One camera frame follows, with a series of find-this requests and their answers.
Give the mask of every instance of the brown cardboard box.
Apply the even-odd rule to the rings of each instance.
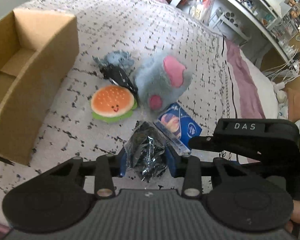
[[[0,20],[0,157],[28,164],[47,110],[78,53],[74,15],[14,9]]]

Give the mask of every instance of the pink blanket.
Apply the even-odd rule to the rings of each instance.
[[[233,66],[234,77],[239,88],[241,118],[265,118],[257,87],[247,63],[240,55],[239,47],[226,39],[227,60]]]

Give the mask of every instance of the black robotic device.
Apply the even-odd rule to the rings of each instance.
[[[4,198],[3,212],[13,226],[5,240],[126,239],[295,239],[284,230],[300,200],[300,134],[286,120],[220,119],[213,136],[194,137],[191,148],[229,151],[258,163],[238,165],[223,158],[200,162],[179,156],[167,145],[164,158],[173,177],[184,177],[176,190],[122,189],[126,153],[83,162],[74,157],[21,184]],[[287,192],[265,178],[283,176]],[[94,194],[83,190],[95,177]],[[202,193],[202,176],[213,190]],[[298,235],[295,226],[294,235]]]

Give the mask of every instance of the pink plush ear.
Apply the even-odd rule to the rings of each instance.
[[[173,56],[167,56],[163,59],[163,67],[170,78],[171,85],[179,88],[183,84],[182,73],[186,67],[177,61]]]
[[[153,95],[149,99],[149,106],[151,110],[159,110],[162,107],[162,99],[158,95]]]

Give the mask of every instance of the gray ribbed panel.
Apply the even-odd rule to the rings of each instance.
[[[97,202],[73,227],[48,235],[12,231],[4,240],[292,240],[280,229],[262,235],[219,225],[195,200],[175,190],[122,190],[114,199]]]

